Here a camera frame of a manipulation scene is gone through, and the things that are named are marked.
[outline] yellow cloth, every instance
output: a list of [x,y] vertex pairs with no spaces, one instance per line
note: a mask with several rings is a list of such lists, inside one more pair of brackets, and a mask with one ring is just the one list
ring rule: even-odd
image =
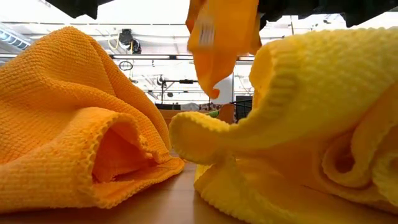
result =
[[172,144],[199,164],[201,197],[248,223],[398,223],[397,62],[397,29],[271,42],[248,117],[180,113]]
[[183,169],[159,110],[68,27],[0,68],[0,213],[110,208]]
[[220,93],[213,87],[232,74],[238,55],[255,54],[261,46],[257,5],[258,0],[190,0],[188,50],[198,82],[212,99]]

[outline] orange towel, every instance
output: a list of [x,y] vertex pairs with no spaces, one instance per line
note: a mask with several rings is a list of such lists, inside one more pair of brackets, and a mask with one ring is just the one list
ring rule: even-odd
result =
[[238,55],[261,47],[257,6],[258,0],[190,0],[188,50],[198,82],[212,99],[220,93],[213,87],[232,74]]
[[110,208],[183,169],[159,110],[68,27],[0,68],[0,213]]

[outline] yellow towel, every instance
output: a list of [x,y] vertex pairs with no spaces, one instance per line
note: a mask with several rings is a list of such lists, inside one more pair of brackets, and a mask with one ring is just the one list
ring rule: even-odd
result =
[[258,0],[190,0],[186,25],[191,33],[198,82],[212,99],[213,87],[232,74],[238,55],[255,54],[261,46]]
[[0,213],[110,208],[183,169],[159,110],[68,27],[0,68]]
[[202,198],[248,223],[398,223],[398,30],[271,42],[250,80],[238,124],[191,112],[170,124]]

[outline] table surface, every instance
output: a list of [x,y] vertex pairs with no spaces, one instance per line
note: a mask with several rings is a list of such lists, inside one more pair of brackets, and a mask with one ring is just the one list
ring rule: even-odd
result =
[[112,209],[62,208],[0,215],[0,223],[242,223],[208,205],[193,189],[195,164]]

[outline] cable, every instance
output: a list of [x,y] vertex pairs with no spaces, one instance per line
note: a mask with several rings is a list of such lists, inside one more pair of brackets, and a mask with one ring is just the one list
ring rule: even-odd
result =
[[242,84],[242,88],[243,88],[249,95],[252,95],[251,92],[250,92],[249,90],[247,90],[247,89],[244,87],[243,82],[242,82],[242,79],[241,79],[241,77],[239,77],[239,75],[238,75],[238,79],[239,79],[239,82]]
[[129,71],[129,70],[132,70],[132,63],[131,62],[129,62],[129,61],[126,61],[126,60],[124,60],[124,61],[122,61],[122,62],[120,62],[119,63],[119,68],[120,68],[120,70],[123,70],[123,71]]
[[112,44],[111,44],[111,34],[109,33],[108,45],[109,45],[109,47],[110,47],[112,50],[116,50],[116,49],[119,47],[119,36],[120,36],[120,33],[118,34],[118,39],[117,39],[117,41],[116,41],[116,47],[113,47]]

